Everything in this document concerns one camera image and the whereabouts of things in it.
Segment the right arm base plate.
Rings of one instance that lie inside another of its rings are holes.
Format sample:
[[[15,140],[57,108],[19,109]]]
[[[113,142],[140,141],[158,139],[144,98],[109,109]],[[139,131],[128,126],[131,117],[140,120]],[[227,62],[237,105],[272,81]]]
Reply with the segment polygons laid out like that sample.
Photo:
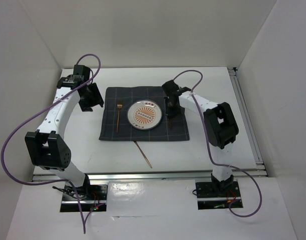
[[[243,208],[241,193],[237,181],[221,193],[215,191],[212,182],[196,182],[192,194],[197,197],[199,210],[216,210],[231,208]]]

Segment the copper fork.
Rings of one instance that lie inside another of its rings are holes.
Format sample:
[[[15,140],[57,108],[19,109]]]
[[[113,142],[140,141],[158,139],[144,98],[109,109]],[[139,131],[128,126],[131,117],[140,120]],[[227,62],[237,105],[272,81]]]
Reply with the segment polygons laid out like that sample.
[[[117,103],[117,109],[118,109],[118,115],[117,115],[117,125],[116,125],[116,132],[119,130],[119,123],[120,123],[120,111],[123,107],[123,101],[121,99],[118,100]]]

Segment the patterned glass plate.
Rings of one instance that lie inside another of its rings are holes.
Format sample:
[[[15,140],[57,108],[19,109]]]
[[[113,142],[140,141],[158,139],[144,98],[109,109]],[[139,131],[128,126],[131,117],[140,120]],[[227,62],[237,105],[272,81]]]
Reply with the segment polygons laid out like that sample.
[[[152,100],[138,100],[127,111],[128,123],[138,130],[150,130],[159,125],[163,117],[161,107]]]

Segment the dark grey checked cloth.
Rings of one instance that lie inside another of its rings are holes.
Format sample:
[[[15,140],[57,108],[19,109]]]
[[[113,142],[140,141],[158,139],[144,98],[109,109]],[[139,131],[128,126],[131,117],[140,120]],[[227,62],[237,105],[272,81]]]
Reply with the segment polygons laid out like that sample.
[[[165,97],[166,95],[160,86],[108,87],[105,93],[105,108],[99,140],[123,142],[182,142],[190,140],[185,109],[182,109],[181,114],[172,119],[172,128],[169,128],[165,115]],[[120,111],[119,130],[116,132],[119,99],[123,101],[123,107]],[[128,123],[127,111],[130,105],[140,100],[154,101],[162,109],[161,123],[153,129],[139,130]]]

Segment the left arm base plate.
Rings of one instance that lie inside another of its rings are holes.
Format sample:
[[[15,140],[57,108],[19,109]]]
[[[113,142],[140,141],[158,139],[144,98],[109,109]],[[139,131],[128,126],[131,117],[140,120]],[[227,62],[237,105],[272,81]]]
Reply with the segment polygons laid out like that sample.
[[[82,212],[105,212],[107,210],[107,184],[91,185],[88,193],[82,192],[81,188],[77,188],[77,190],[79,191]],[[60,212],[79,212],[78,201],[73,188],[70,185],[65,185],[59,191],[62,193]]]

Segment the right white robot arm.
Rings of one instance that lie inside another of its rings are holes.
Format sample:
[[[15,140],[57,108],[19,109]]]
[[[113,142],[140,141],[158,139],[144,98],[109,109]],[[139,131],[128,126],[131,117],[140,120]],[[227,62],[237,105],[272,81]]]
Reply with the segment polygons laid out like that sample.
[[[211,173],[211,190],[216,196],[224,195],[233,184],[231,152],[239,129],[230,105],[209,101],[190,88],[179,87],[173,80],[162,85],[166,94],[166,116],[173,119],[188,109],[202,117],[210,152],[215,165]]]

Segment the copper knife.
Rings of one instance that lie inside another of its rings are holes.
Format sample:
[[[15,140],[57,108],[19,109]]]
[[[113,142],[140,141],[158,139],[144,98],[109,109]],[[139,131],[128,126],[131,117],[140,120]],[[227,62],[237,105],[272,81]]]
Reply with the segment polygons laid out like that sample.
[[[152,169],[152,165],[149,162],[148,158],[146,157],[145,153],[142,151],[142,149],[140,148],[139,144],[134,141],[134,144],[137,146],[138,150],[140,151],[140,153],[142,154],[143,158],[145,159],[146,163],[148,164],[148,166]]]

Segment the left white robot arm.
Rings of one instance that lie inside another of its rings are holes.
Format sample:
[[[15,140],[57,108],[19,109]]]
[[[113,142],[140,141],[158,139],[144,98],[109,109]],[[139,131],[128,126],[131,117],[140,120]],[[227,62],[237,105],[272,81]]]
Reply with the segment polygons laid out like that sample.
[[[86,83],[91,73],[89,67],[77,64],[73,74],[60,78],[54,98],[55,106],[50,108],[39,127],[25,136],[32,164],[72,182],[73,186],[63,192],[74,194],[81,200],[87,199],[97,188],[92,187],[87,174],[72,163],[72,153],[64,141],[64,134],[76,105],[83,112],[91,112],[94,106],[104,105],[97,85]]]

